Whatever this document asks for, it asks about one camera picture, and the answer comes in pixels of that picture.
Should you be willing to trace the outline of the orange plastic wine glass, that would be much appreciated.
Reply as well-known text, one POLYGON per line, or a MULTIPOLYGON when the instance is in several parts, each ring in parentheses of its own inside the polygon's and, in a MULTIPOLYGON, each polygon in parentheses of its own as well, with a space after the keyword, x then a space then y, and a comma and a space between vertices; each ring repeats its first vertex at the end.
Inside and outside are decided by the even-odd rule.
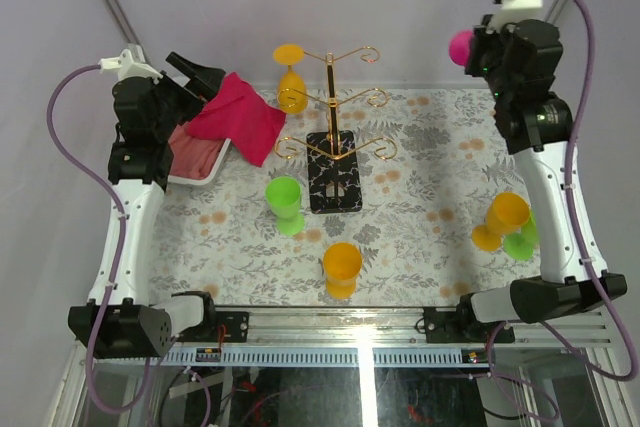
POLYGON ((273 52, 274 61, 287 68, 280 79, 277 95, 279 108, 287 114, 298 114, 307 106, 306 85, 293 69, 304 56, 304 50, 296 44, 283 44, 273 52))

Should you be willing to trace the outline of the magenta plastic wine glass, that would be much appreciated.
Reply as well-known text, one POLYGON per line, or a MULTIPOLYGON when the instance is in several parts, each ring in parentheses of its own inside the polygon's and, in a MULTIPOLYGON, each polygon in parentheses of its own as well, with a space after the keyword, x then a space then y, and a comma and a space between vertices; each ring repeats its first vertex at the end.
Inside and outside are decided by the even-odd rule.
POLYGON ((451 38, 448 45, 448 54, 454 64, 462 67, 467 64, 473 37, 474 34, 471 30, 464 30, 457 32, 451 38))

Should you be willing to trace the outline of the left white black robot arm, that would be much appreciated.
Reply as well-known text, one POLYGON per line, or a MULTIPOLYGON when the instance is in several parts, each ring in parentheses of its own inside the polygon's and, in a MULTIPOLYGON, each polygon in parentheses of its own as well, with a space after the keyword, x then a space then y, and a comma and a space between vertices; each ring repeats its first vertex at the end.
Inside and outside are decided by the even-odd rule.
POLYGON ((172 52, 169 65, 187 82, 176 83, 136 52, 103 58, 97 67, 113 72, 117 117, 106 178, 111 198, 102 262, 88 300, 69 310, 68 325, 96 359, 160 358, 182 334, 212 339, 219 328, 210 294, 187 291, 153 305, 146 271, 154 224, 174 160, 169 139, 193 120, 219 92, 224 70, 172 52))

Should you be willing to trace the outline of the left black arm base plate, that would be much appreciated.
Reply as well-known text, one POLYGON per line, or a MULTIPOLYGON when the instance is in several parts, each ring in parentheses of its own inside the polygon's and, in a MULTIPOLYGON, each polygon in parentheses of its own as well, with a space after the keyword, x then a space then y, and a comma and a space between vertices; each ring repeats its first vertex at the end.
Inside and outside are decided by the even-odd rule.
POLYGON ((218 311, 212 323, 196 327, 191 333, 185 333, 185 342, 246 343, 249 333, 250 314, 248 311, 218 311))

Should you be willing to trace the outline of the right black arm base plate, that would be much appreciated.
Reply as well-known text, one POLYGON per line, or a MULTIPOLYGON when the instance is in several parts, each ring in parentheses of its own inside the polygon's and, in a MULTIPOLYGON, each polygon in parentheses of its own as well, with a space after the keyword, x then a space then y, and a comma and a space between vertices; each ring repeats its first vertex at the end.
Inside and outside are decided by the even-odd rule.
POLYGON ((436 344, 486 343, 497 322, 479 322, 465 306, 425 307, 423 321, 426 341, 436 344))

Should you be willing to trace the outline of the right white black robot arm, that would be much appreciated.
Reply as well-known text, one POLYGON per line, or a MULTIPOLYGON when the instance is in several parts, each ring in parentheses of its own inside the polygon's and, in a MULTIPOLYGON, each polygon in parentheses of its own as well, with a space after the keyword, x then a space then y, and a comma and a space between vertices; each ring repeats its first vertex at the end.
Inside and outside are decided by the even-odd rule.
POLYGON ((456 329, 478 341, 501 321, 538 323, 585 313, 627 292, 609 271, 581 197, 574 127, 567 103, 551 90, 563 47, 554 25, 538 20, 492 26, 487 14, 469 41, 466 74, 484 79, 495 99, 495 124, 524 180, 536 221, 540 273, 502 288, 464 295, 456 329))

